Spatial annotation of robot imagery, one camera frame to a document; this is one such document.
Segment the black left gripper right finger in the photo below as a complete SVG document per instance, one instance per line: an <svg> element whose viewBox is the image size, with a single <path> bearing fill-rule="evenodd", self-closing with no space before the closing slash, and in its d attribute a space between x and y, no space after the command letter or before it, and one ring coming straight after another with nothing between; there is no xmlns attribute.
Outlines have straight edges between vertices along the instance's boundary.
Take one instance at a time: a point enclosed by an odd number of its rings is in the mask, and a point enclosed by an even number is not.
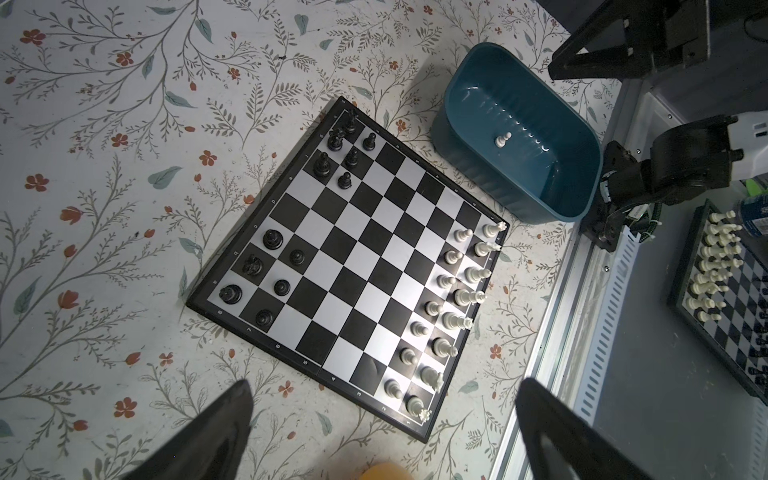
<svg viewBox="0 0 768 480"><path fill-rule="evenodd" d="M536 479L647 479L649 475L533 378L515 408Z"/></svg>

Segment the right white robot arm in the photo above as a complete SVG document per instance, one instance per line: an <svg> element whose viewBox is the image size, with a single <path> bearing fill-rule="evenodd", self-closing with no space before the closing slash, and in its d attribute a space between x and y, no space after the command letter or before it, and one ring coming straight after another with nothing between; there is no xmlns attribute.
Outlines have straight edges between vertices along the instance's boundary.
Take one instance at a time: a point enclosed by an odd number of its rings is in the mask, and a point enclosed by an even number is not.
<svg viewBox="0 0 768 480"><path fill-rule="evenodd" d="M580 233L613 252L630 211L676 205L734 180L767 172L767 112L717 115L674 127L638 161L619 142L604 150L603 172Z"/></svg>

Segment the white chess piece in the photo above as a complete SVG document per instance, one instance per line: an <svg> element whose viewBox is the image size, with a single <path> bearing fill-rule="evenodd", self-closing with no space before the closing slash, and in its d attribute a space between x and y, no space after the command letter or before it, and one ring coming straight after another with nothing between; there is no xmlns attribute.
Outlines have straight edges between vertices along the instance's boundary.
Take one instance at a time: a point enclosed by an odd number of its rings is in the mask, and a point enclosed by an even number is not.
<svg viewBox="0 0 768 480"><path fill-rule="evenodd" d="M512 137L511 132L506 132L502 135L497 136L495 139L496 147L503 148L506 145L506 143L511 139L511 137Z"/></svg>

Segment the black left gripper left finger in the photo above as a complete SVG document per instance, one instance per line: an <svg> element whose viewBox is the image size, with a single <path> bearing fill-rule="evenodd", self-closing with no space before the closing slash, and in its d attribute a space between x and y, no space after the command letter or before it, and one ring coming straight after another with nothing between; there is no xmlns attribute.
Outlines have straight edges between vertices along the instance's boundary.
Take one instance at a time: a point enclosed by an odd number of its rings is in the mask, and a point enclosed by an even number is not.
<svg viewBox="0 0 768 480"><path fill-rule="evenodd" d="M128 479L234 479L251 432L250 385L239 380L129 472Z"/></svg>

